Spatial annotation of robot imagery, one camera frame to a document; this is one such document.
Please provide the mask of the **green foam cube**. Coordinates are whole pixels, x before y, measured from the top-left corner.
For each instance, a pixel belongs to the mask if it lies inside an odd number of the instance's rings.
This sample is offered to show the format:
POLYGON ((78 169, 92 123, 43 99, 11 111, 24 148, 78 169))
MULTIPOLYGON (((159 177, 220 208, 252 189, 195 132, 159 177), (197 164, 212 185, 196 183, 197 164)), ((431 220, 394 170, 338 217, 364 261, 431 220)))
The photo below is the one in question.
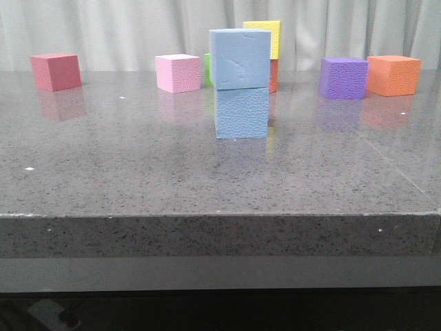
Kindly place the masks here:
POLYGON ((211 74, 210 74, 210 53, 205 53, 204 55, 204 64, 205 64, 205 85, 206 86, 213 86, 212 80, 211 80, 211 74))

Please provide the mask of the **orange foam cube under yellow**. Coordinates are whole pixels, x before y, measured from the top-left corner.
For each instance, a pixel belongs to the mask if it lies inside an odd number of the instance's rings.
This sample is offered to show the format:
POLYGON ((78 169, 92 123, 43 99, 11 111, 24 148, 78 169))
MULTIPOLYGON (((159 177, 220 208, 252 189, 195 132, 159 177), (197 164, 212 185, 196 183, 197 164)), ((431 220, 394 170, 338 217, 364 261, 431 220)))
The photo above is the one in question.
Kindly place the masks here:
POLYGON ((270 76, 269 76, 269 93, 277 91, 278 86, 278 60, 272 59, 270 61, 270 76))

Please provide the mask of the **red foam cube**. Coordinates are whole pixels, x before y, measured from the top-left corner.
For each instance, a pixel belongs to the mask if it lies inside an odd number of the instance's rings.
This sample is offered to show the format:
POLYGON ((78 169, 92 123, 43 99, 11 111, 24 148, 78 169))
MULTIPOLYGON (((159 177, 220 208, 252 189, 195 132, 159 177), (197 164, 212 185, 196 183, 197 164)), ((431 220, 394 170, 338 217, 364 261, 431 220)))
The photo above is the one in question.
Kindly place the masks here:
POLYGON ((58 91, 82 85, 76 54, 50 53, 30 56, 35 86, 40 90, 58 91))

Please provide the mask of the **purple foam cube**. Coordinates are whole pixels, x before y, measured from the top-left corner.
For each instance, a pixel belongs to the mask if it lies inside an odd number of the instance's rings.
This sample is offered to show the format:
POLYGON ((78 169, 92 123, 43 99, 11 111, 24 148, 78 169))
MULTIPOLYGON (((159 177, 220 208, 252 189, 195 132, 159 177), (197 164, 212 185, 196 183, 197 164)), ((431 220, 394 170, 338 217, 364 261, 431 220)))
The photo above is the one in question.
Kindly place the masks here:
POLYGON ((326 99, 363 99, 369 62, 355 57, 321 59, 318 91, 326 99))

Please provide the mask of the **pink foam cube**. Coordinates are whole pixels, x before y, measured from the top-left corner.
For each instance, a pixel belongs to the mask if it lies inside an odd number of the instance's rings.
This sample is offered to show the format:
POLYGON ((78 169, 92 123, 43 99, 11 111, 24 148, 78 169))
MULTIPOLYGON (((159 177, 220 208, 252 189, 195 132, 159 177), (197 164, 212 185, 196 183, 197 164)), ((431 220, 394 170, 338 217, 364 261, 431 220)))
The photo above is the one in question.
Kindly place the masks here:
POLYGON ((156 83, 170 93, 201 88, 200 57, 188 54, 155 56, 156 83))

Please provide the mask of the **pale grey curtain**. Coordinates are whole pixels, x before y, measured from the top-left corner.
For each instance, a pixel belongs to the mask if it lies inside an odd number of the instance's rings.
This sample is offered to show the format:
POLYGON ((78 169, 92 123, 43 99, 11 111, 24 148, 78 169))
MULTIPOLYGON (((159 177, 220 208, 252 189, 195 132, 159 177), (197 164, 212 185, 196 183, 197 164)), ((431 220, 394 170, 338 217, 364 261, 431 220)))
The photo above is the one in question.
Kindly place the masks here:
POLYGON ((2 1, 1 69, 66 52, 83 70, 153 70, 157 55, 206 54, 211 29, 265 20, 281 22, 281 70, 389 54, 440 67, 439 1, 2 1))

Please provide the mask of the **light blue foam cube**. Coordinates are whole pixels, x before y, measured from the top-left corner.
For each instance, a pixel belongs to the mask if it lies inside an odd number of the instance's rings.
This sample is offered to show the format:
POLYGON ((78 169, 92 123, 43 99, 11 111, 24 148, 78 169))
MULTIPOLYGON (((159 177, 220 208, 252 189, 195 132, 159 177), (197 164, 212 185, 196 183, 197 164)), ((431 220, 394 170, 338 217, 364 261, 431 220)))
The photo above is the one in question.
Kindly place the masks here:
POLYGON ((269 89, 215 90, 217 139, 265 138, 269 121, 269 89))
POLYGON ((269 86, 271 32, 262 28, 209 31, 210 77, 217 90, 269 86))

